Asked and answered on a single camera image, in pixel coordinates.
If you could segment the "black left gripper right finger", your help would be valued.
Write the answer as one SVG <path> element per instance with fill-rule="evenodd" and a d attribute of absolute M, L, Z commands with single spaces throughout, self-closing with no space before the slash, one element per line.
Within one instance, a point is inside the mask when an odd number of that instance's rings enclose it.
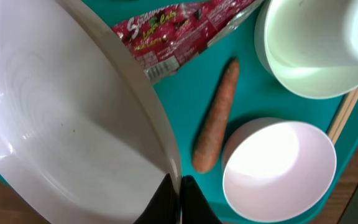
<path fill-rule="evenodd" d="M 182 224 L 222 224 L 192 175 L 181 179 L 180 204 Z"/>

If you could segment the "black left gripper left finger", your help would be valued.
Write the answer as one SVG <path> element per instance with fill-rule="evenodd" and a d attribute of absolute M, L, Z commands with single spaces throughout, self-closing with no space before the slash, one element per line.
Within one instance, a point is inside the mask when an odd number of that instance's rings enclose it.
<path fill-rule="evenodd" d="M 167 174 L 134 224 L 176 224 L 177 211 L 177 195 L 170 174 Z"/>

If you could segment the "red snack wrapper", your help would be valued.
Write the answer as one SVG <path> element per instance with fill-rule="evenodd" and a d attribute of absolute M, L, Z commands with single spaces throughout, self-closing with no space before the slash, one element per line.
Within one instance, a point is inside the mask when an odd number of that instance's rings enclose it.
<path fill-rule="evenodd" d="M 262 0 L 214 0 L 172 4 L 112 27 L 151 83 L 236 30 Z"/>

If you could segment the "large white plate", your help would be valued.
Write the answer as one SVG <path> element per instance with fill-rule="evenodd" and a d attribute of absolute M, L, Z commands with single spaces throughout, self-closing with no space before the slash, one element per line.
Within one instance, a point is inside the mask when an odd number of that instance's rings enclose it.
<path fill-rule="evenodd" d="M 51 223 L 134 223 L 181 164 L 142 68 L 81 1 L 0 1 L 0 175 Z"/>

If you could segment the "orange carrot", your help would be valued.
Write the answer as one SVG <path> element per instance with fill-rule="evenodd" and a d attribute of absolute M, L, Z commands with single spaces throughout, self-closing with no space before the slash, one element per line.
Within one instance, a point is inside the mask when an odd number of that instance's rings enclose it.
<path fill-rule="evenodd" d="M 222 75 L 193 150 L 192 165 L 201 174 L 209 172 L 219 158 L 238 78 L 239 59 L 234 57 Z"/>

